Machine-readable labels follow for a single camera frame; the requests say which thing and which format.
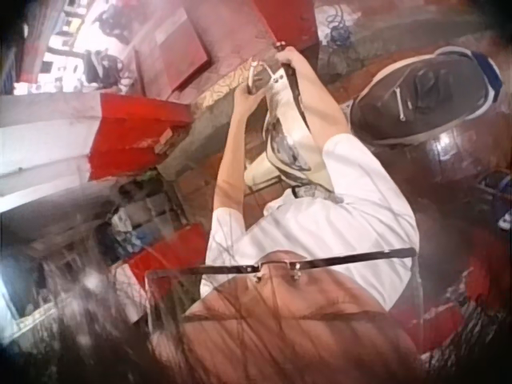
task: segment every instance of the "white fabric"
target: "white fabric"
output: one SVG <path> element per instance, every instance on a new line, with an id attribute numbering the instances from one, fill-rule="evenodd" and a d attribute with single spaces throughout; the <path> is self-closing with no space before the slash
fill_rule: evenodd
<path id="1" fill-rule="evenodd" d="M 343 204 L 285 195 L 270 203 L 268 215 L 248 231 L 239 212 L 218 209 L 213 215 L 206 264 L 251 265 L 276 250 L 328 258 L 409 246 L 418 249 L 418 229 L 409 204 L 356 137 L 333 137 L 324 146 L 323 158 Z M 388 259 L 331 268 L 353 278 L 388 310 L 409 281 L 410 264 L 409 259 Z M 204 278 L 201 296 L 231 277 Z"/>

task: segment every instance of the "clothing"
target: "clothing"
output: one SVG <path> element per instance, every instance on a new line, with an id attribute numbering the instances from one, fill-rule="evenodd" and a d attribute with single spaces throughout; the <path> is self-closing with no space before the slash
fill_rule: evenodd
<path id="1" fill-rule="evenodd" d="M 250 265 L 276 250 L 306 258 L 328 258 L 378 250 L 419 247 L 414 214 L 378 160 L 351 134 L 332 137 L 322 153 L 334 192 L 343 203 L 322 198 L 283 198 L 248 231 L 242 215 L 229 208 L 213 214 L 206 264 Z M 410 278 L 409 259 L 333 266 L 358 282 L 386 310 Z M 201 296 L 233 277 L 207 276 Z"/>

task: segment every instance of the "person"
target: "person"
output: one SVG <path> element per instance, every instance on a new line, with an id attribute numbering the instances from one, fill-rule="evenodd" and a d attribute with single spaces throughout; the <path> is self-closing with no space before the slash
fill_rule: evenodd
<path id="1" fill-rule="evenodd" d="M 244 382 L 248 374 L 257 381 L 280 382 L 275 365 L 293 360 L 312 379 L 343 374 L 365 382 L 370 381 L 369 372 L 414 377 L 414 345 L 387 313 L 410 279 L 410 258 L 318 268 L 301 272 L 300 278 L 294 278 L 286 264 L 417 250 L 419 237 L 407 200 L 350 133 L 343 112 L 308 61 L 292 47 L 277 59 L 297 72 L 304 114 L 340 202 L 293 198 L 287 192 L 246 230 L 245 128 L 266 90 L 249 95 L 245 84 L 239 86 L 214 192 L 206 264 L 264 264 L 256 278 L 205 275 L 201 299 L 182 318 L 182 336 L 197 360 L 224 382 Z M 240 344 L 226 342 L 240 334 L 243 353 Z M 158 351 L 158 340 L 155 346 Z M 167 361 L 176 359 L 172 350 L 159 352 Z"/>

